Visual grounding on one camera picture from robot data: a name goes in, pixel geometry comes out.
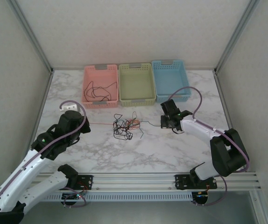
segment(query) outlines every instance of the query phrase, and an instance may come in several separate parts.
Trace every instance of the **gray floor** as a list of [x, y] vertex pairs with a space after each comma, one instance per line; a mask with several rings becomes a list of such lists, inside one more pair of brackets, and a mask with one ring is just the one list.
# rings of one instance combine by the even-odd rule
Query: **gray floor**
[[[211, 193], [210, 201], [221, 193]], [[61, 203], [40, 203], [22, 224], [255, 224], [247, 192], [229, 192], [227, 198], [209, 207], [195, 207], [190, 202], [89, 203], [77, 209]]]

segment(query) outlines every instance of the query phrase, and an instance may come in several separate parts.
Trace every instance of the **plastic basket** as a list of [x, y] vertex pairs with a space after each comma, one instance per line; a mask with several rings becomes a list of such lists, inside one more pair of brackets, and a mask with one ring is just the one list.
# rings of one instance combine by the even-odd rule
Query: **plastic basket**
[[154, 74], [150, 63], [121, 64], [119, 70], [120, 102], [123, 107], [155, 103]]
[[88, 109], [117, 107], [118, 71], [115, 64], [84, 67], [82, 104]]
[[[165, 102], [171, 94], [184, 86], [189, 86], [186, 69], [182, 60], [152, 61], [157, 102]], [[190, 89], [179, 91], [174, 101], [186, 102], [191, 95]]]

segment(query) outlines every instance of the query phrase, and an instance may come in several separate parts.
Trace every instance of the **pink basket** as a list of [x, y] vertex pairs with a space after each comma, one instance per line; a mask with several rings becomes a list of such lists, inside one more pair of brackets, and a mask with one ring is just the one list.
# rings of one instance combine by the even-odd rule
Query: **pink basket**
[[82, 104], [88, 109], [117, 107], [118, 71], [115, 64], [84, 67]]

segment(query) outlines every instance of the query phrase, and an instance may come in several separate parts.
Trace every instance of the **blue basket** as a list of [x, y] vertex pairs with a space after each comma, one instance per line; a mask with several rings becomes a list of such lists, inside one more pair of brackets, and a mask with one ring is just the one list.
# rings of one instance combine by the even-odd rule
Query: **blue basket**
[[[182, 60], [152, 61], [157, 102], [169, 99], [171, 94], [184, 86], [189, 86], [186, 69]], [[173, 100], [186, 102], [191, 95], [190, 89], [179, 91]]]

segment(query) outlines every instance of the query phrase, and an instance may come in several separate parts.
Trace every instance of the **metal frame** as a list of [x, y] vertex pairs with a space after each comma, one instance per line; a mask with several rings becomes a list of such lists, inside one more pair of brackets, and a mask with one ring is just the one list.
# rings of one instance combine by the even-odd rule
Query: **metal frame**
[[249, 194], [258, 224], [268, 224], [268, 207], [262, 191], [250, 191]]
[[253, 14], [253, 12], [254, 12], [254, 10], [259, 2], [260, 2], [260, 0], [250, 0], [249, 4], [247, 5], [236, 29], [233, 32], [231, 39], [229, 40], [225, 50], [222, 53], [221, 58], [219, 59], [217, 65], [216, 65], [215, 71], [217, 74], [220, 72], [224, 63], [226, 62], [229, 55], [231, 54], [236, 42], [238, 41], [239, 37], [241, 36], [245, 26], [247, 25], [249, 19], [251, 18], [251, 15]]
[[[175, 187], [176, 174], [189, 173], [80, 173], [93, 175], [92, 193], [109, 192], [179, 192]], [[49, 173], [39, 174], [32, 182], [34, 186], [51, 176]], [[261, 190], [255, 172], [234, 173], [225, 177], [228, 191]], [[224, 191], [225, 184], [220, 177], [216, 177], [217, 189], [210, 191]]]
[[[260, 0], [250, 0], [246, 7], [243, 16], [241, 17], [233, 35], [228, 42], [221, 58], [219, 59], [214, 73], [216, 86], [220, 95], [221, 103], [224, 108], [226, 121], [228, 126], [233, 127], [233, 123], [230, 118], [230, 114], [226, 105], [226, 101], [222, 92], [222, 88], [219, 82], [218, 73], [221, 71], [226, 60], [230, 56], [238, 38], [241, 36], [247, 22], [253, 14], [256, 6]], [[35, 126], [33, 128], [31, 138], [28, 143], [30, 148], [33, 142], [36, 131], [39, 125], [39, 121], [42, 115], [42, 111], [47, 99], [51, 81], [53, 78], [53, 69], [47, 60], [46, 55], [43, 52], [37, 38], [35, 37], [32, 29], [30, 28], [19, 4], [16, 0], [7, 0], [9, 6], [17, 17], [18, 21], [22, 25], [25, 34], [32, 43], [38, 56], [44, 63], [47, 70], [50, 72], [50, 77], [46, 85], [44, 96], [39, 108], [39, 112], [36, 118]], [[86, 196], [87, 201], [183, 201], [190, 197], [189, 191], [179, 191], [175, 188], [175, 173], [152, 173], [152, 174], [93, 174], [93, 189], [89, 195]], [[32, 185], [46, 180], [51, 174], [39, 174]], [[224, 191], [224, 183], [220, 178], [216, 178], [218, 188], [210, 191]], [[249, 191], [254, 206], [254, 211], [257, 216], [259, 224], [268, 223], [268, 209], [265, 200], [262, 196], [261, 188], [258, 183], [257, 176], [254, 172], [232, 174], [226, 178], [229, 191]], [[65, 191], [58, 191], [44, 201], [58, 201], [61, 199], [61, 194]]]
[[52, 68], [50, 66], [49, 61], [47, 60], [47, 57], [44, 54], [44, 51], [42, 50], [39, 42], [37, 41], [35, 34], [33, 33], [32, 29], [30, 28], [19, 4], [17, 3], [16, 0], [7, 0], [9, 6], [11, 7], [13, 13], [15, 14], [15, 16], [17, 17], [18, 21], [20, 22], [20, 24], [22, 25], [22, 28], [25, 31], [25, 34], [27, 35], [27, 37], [29, 38], [29, 41], [31, 42], [31, 44], [33, 45], [35, 51], [37, 52], [38, 56], [40, 57], [40, 59], [42, 60], [42, 62], [44, 63], [44, 65], [46, 66], [47, 70], [52, 73]]

